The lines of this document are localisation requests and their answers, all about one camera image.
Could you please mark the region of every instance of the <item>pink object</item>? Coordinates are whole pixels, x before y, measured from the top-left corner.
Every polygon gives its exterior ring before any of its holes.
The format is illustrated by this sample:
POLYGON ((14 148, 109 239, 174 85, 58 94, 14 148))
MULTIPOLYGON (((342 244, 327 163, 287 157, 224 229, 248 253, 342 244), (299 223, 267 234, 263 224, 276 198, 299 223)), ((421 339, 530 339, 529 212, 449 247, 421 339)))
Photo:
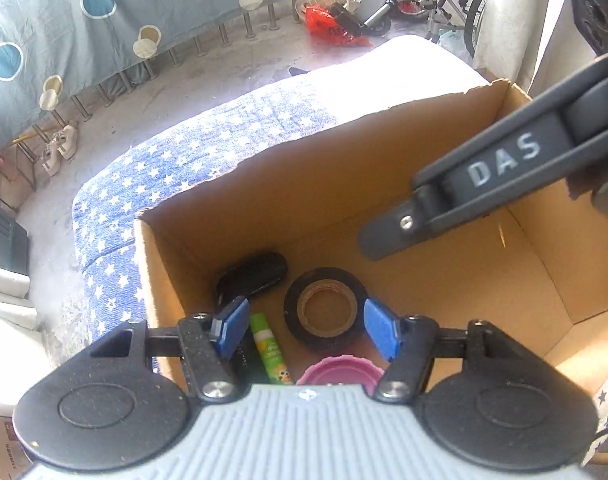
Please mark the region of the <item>pink object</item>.
POLYGON ((362 384, 373 394, 384 371, 368 359, 354 355, 327 357, 308 367, 297 384, 362 384))

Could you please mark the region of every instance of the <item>cardboard box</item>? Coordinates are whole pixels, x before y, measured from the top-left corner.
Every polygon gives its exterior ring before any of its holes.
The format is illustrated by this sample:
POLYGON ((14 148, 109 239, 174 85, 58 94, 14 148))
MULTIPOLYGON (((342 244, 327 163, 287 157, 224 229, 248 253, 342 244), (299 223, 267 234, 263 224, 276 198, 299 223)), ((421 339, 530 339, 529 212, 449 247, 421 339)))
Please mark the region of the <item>cardboard box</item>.
POLYGON ((10 417, 0 416, 0 479, 15 480, 30 467, 10 417))
MULTIPOLYGON (((341 267, 399 314, 459 328, 490 320, 593 392, 608 376, 608 220, 587 196, 568 199, 564 182, 382 261, 357 249, 360 227, 406 199, 413 174, 527 102, 500 80, 399 105, 274 146, 143 212, 136 248, 149 322, 212 310, 222 272, 278 251, 287 278, 251 308, 268 317, 295 379, 320 356, 289 333, 286 291, 307 270, 341 267)), ((344 352, 385 366, 366 335, 344 352)), ((181 382, 171 360, 161 365, 181 382)), ((458 366, 438 362, 432 382, 458 366)))

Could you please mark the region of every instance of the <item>blue circle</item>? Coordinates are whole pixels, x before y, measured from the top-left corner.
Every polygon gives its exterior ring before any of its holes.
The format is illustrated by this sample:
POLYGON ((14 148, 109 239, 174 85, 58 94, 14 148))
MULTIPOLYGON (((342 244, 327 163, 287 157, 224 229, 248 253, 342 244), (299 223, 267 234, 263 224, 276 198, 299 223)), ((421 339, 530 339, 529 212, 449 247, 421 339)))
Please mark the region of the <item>blue circle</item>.
POLYGON ((82 9, 91 18, 106 18, 116 9, 115 0, 81 0, 82 9))
POLYGON ((0 44, 0 79, 10 81, 22 68, 22 52, 12 43, 0 44))

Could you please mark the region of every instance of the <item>gray ridged panel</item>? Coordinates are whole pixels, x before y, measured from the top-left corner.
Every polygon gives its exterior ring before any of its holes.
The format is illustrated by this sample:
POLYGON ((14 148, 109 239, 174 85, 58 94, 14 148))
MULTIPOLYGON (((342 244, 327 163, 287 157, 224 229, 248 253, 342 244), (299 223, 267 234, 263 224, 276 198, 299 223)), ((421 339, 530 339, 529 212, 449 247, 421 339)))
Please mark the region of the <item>gray ridged panel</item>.
POLYGON ((37 465, 27 480, 580 480, 577 466, 537 475, 480 468, 441 449, 413 412, 360 386, 255 385, 204 409, 187 436, 145 465, 78 475, 37 465))

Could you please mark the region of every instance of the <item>green glue stick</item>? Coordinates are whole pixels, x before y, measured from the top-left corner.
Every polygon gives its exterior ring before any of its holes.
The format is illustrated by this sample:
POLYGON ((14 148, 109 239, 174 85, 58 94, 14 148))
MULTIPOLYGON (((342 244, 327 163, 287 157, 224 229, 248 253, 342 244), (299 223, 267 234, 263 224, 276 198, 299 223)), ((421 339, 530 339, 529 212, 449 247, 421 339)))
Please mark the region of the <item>green glue stick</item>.
POLYGON ((264 314, 253 314, 250 319, 251 330, 255 338, 255 345, 260 352, 266 373, 272 384, 292 384, 286 363, 277 346, 273 331, 268 326, 264 314))

